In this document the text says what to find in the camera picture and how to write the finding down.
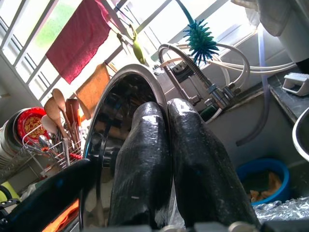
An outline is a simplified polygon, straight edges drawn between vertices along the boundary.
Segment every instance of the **red dish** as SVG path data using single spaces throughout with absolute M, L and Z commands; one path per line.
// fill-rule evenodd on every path
M 41 124 L 41 118 L 46 114 L 42 108 L 31 108 L 24 111 L 18 118 L 17 121 L 17 133 L 21 139 L 28 134 L 30 131 L 35 129 Z M 35 143 L 39 142 L 39 136 L 45 135 L 49 138 L 47 131 L 43 127 L 37 128 L 29 136 L 25 138 L 25 142 L 29 141 L 29 138 Z

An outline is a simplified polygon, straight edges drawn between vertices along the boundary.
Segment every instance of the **window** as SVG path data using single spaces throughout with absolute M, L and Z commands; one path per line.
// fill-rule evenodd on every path
M 137 62 L 132 49 L 130 49 L 131 54 L 127 54 L 120 46 L 115 32 L 111 30 L 108 39 L 70 85 L 59 76 L 45 57 L 45 53 L 81 1 L 59 0 L 56 4 L 51 4 L 49 0 L 0 1 L 0 37 L 4 38 L 7 30 L 15 23 L 14 34 L 8 39 L 3 55 L 11 62 L 13 68 L 16 68 L 20 79 L 28 85 L 42 104 L 51 96 L 51 90 L 54 87 L 62 90 L 65 97 L 70 97 L 93 73 L 96 66 L 105 61 L 117 69 Z M 19 6 L 23 2 L 26 4 L 19 12 Z M 139 43 L 144 50 L 144 55 L 151 63 L 157 61 L 156 52 L 161 44 L 185 41 L 182 30 L 187 26 L 188 20 L 176 1 L 107 0 L 107 2 L 129 33 L 131 31 L 128 24 L 138 29 Z M 182 0 L 182 2 L 193 18 L 206 19 L 212 35 L 219 41 L 234 44 L 252 30 L 249 27 L 245 9 L 228 0 Z M 16 22 L 14 22 L 15 13 L 21 14 Z M 37 23 L 41 23 L 40 27 L 31 38 Z M 16 58 L 21 52 L 24 52 L 21 62 L 16 64 Z M 168 52 L 164 56 L 168 59 L 175 57 L 175 54 Z M 112 77 L 114 71 L 109 67 L 108 70 Z

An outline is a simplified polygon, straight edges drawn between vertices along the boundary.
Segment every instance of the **dish rack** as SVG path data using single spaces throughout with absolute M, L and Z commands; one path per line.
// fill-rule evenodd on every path
M 14 176 L 32 159 L 42 170 L 41 175 L 43 178 L 52 175 L 49 174 L 49 172 L 52 170 L 54 170 L 53 173 L 57 173 L 62 169 L 72 165 L 77 160 L 82 159 L 83 150 L 81 146 L 81 140 L 74 143 L 71 140 L 62 139 L 51 147 L 43 147 L 38 143 L 32 142 L 29 135 L 41 126 L 42 125 L 37 126 L 23 137 L 23 146 L 20 151 L 12 156 L 12 159 L 5 167 L 0 169 L 1 182 L 4 182 L 10 177 Z M 46 168 L 42 167 L 36 158 L 37 155 L 45 156 L 48 158 L 48 166 Z

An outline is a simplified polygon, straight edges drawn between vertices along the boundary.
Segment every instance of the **aluminum foil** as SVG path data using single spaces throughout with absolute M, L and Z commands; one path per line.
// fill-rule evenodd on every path
M 309 218 L 309 197 L 291 199 L 282 203 L 275 201 L 253 207 L 262 224 L 270 220 L 297 220 Z

